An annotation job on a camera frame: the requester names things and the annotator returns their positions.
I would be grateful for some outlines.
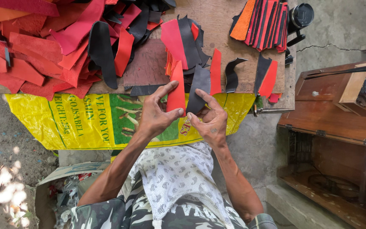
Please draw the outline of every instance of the white patterned cloth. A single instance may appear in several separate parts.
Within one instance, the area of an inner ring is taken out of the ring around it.
[[[221,193],[211,177],[213,158],[207,143],[145,149],[129,175],[134,177],[138,171],[152,208],[155,229],[161,228],[163,217],[175,202],[188,194],[197,197],[227,229],[233,229]]]

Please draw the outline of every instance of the hand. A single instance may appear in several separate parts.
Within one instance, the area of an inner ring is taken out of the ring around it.
[[[204,107],[197,115],[189,112],[187,118],[191,125],[196,128],[204,140],[210,144],[211,148],[227,147],[225,132],[227,129],[227,112],[218,104],[217,100],[201,89],[196,89],[196,94],[200,96],[211,108]]]
[[[173,121],[183,115],[184,110],[182,108],[165,112],[164,104],[160,102],[160,99],[175,89],[178,84],[179,81],[171,81],[165,86],[160,86],[155,93],[145,98],[138,128],[138,133],[141,136],[151,140],[165,131]]]

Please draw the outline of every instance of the crack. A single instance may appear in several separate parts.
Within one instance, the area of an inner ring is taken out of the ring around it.
[[[317,47],[317,48],[327,48],[328,46],[330,46],[330,45],[332,45],[332,46],[334,46],[334,47],[336,47],[336,48],[338,48],[335,44],[327,44],[326,46],[317,46],[317,45],[310,45],[310,46],[308,46],[308,47],[305,47],[305,48],[303,48],[303,49],[301,49],[301,50],[297,50],[297,53],[298,52],[301,52],[301,51],[303,51],[303,50],[305,50],[305,49],[308,49],[308,48],[311,48],[311,47]],[[344,51],[360,51],[359,49],[342,49],[342,48],[338,48],[339,50],[344,50]]]

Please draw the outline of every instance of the man's left hand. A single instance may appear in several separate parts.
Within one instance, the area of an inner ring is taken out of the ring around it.
[[[173,121],[183,115],[184,110],[182,108],[165,112],[164,104],[160,102],[161,98],[175,89],[178,84],[179,82],[176,80],[171,81],[165,86],[160,86],[155,93],[145,98],[138,133],[152,139],[165,131]]]

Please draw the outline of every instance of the man's right hand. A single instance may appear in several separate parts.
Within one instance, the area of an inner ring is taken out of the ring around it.
[[[191,125],[196,128],[204,140],[214,150],[226,148],[225,132],[227,128],[227,112],[218,104],[217,100],[201,89],[196,89],[196,94],[200,96],[211,108],[204,107],[197,115],[189,112],[187,118]]]

